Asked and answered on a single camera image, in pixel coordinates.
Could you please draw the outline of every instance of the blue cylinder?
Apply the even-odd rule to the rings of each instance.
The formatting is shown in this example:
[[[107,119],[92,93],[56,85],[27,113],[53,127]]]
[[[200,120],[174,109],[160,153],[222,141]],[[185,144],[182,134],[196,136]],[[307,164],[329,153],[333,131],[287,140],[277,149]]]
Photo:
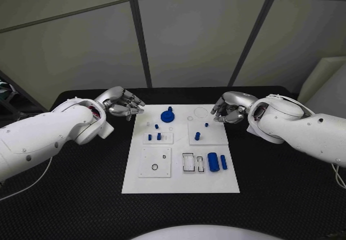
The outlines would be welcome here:
[[[226,164],[226,158],[225,155],[221,155],[221,164],[222,164],[222,169],[226,170],[228,169],[228,164]]]
[[[164,111],[160,114],[160,119],[164,123],[170,123],[174,120],[174,113],[173,113],[172,106],[167,108],[167,111]]]
[[[221,170],[218,155],[215,152],[208,153],[208,162],[209,162],[209,169],[211,172],[218,172]]]
[[[195,140],[198,141],[200,139],[200,132],[196,132]]]

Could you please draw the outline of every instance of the white wall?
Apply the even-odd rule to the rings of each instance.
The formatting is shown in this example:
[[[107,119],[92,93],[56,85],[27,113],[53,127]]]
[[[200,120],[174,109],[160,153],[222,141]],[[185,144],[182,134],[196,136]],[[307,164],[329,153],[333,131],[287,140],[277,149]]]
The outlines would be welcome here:
[[[346,54],[346,1],[275,0],[234,86],[298,93],[316,64]]]
[[[130,3],[1,33],[0,69],[48,109],[68,90],[146,88]]]
[[[0,0],[0,29],[111,2],[117,0]]]
[[[140,0],[153,87],[226,86],[264,0]]]

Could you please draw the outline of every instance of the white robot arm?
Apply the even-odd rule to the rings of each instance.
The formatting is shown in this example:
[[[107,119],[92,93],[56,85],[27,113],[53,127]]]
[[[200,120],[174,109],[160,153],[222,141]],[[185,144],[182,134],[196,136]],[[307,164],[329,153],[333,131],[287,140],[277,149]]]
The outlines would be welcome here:
[[[52,156],[66,141],[87,144],[98,135],[107,138],[114,131],[107,122],[107,111],[114,116],[140,114],[144,102],[117,86],[95,100],[66,100],[52,112],[26,118],[0,128],[0,182]]]
[[[215,121],[238,123],[248,114],[247,131],[275,144],[290,146],[327,163],[346,167],[346,119],[314,114],[294,99],[229,91],[219,98],[212,114]]]

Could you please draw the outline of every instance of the black mesh fabric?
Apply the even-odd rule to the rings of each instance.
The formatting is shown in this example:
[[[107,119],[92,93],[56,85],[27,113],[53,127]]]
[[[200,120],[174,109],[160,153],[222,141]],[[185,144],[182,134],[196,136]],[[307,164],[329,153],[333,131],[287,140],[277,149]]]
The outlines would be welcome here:
[[[53,107],[75,96],[94,99],[102,91],[63,92]],[[290,96],[278,86],[130,91],[147,104],[213,104],[226,91],[258,98]],[[247,120],[225,125],[239,194],[121,194],[134,120],[108,116],[115,128],[108,138],[85,145],[68,142],[40,182],[0,201],[1,239],[127,240],[166,227],[211,224],[313,240],[345,229],[346,191],[330,165],[287,143],[273,144],[249,134]],[[0,197],[30,185],[46,165],[7,179]]]

